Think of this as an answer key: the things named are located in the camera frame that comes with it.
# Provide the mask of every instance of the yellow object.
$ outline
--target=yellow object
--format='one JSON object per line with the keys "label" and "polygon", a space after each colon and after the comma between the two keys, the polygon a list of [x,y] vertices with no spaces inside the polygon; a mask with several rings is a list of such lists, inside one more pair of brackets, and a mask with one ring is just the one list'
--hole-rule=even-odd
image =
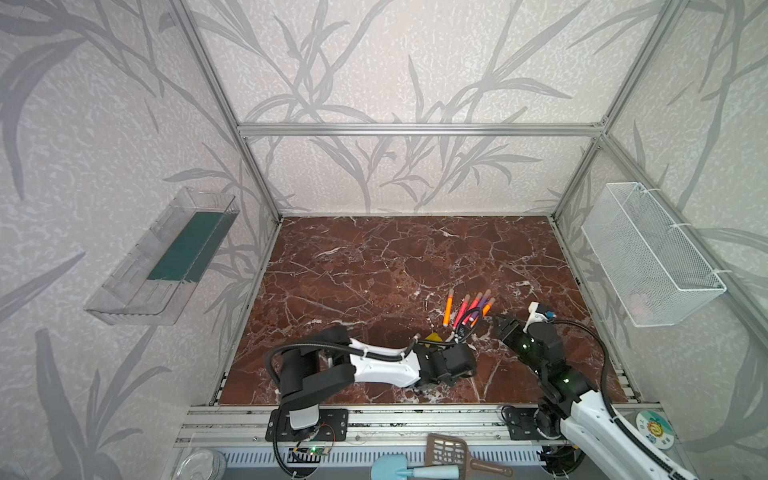
{"label": "yellow object", "polygon": [[443,325],[448,325],[451,321],[451,305],[453,304],[453,288],[448,291],[448,302],[445,305],[445,316],[442,319]]}

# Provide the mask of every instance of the round sticker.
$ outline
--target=round sticker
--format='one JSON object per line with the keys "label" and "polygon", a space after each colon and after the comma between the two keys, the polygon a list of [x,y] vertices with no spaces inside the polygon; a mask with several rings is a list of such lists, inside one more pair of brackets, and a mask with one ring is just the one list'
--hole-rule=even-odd
{"label": "round sticker", "polygon": [[635,420],[637,430],[657,449],[666,450],[674,443],[674,430],[667,420],[651,410],[643,410]]}

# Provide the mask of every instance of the clear acrylic box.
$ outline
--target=clear acrylic box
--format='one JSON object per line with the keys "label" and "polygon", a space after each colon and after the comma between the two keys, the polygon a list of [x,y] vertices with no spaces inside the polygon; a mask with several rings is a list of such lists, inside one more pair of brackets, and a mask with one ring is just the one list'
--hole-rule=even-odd
{"label": "clear acrylic box", "polygon": [[184,187],[85,305],[110,325],[173,325],[240,208]]}

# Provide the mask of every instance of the marble surface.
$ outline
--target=marble surface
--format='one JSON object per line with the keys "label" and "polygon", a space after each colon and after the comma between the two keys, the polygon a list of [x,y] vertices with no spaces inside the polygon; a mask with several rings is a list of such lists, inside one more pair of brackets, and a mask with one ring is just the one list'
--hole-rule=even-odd
{"label": "marble surface", "polygon": [[[221,396],[225,405],[274,404],[264,370],[274,346],[331,325],[352,338],[399,348],[442,325],[449,288],[460,302],[491,289],[492,314],[527,318],[538,300],[594,328],[546,217],[304,217],[286,219]],[[569,362],[598,383],[602,353],[587,333],[559,326]],[[356,384],[326,403],[536,402],[528,367],[485,322],[470,344],[478,374],[414,392]],[[611,396],[625,401],[611,371]]]}

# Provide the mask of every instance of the leaf pattern wallpaper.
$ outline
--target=leaf pattern wallpaper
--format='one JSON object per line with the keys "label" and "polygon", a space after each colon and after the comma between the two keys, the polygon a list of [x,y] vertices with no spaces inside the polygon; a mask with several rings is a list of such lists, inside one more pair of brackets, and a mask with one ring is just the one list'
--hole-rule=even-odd
{"label": "leaf pattern wallpaper", "polygon": [[[689,2],[612,134],[755,298],[766,301],[768,2]],[[581,225],[607,182],[598,155],[559,220],[584,281],[644,399],[660,399],[701,475],[768,469],[768,355],[722,299],[682,323],[638,329]]]}
{"label": "leaf pattern wallpaper", "polygon": [[691,4],[614,136],[768,310],[768,2]]}
{"label": "leaf pattern wallpaper", "polygon": [[[591,123],[663,2],[188,4],[241,122]],[[756,296],[765,296],[768,232],[755,221],[760,202],[744,202],[765,191],[756,160],[765,147],[744,141],[764,137],[755,129],[766,111],[757,87],[766,42],[754,39],[768,31],[767,6],[689,2],[680,24],[701,37],[673,37],[684,58],[660,61],[695,65],[651,72],[646,88],[664,81],[641,90],[617,124],[619,140]],[[4,0],[0,31],[0,478],[156,477],[187,407],[212,392],[275,225],[166,2]],[[734,115],[745,104],[749,115]],[[664,132],[676,131],[658,130],[665,121],[691,125],[684,150],[696,157],[664,150],[673,143]],[[588,143],[248,141],[285,214],[547,214]],[[755,173],[713,191],[739,141]],[[601,158],[561,221],[626,347],[622,361],[646,398],[663,398],[680,419],[697,467],[759,478],[766,356],[719,302],[688,320],[696,331],[632,327],[579,237],[602,184],[620,180]],[[86,299],[181,186],[232,193],[241,214],[178,323],[109,327],[89,316]],[[713,199],[727,206],[721,218],[706,217],[718,211]],[[692,406],[692,397],[702,400]],[[741,471],[728,477],[733,457]]]}
{"label": "leaf pattern wallpaper", "polygon": [[[0,3],[0,478],[153,478],[275,229],[164,2]],[[182,186],[240,215],[177,324],[87,298]]]}
{"label": "leaf pattern wallpaper", "polygon": [[[662,4],[189,3],[241,123],[599,121]],[[300,215],[546,214],[589,139],[249,140]]]}

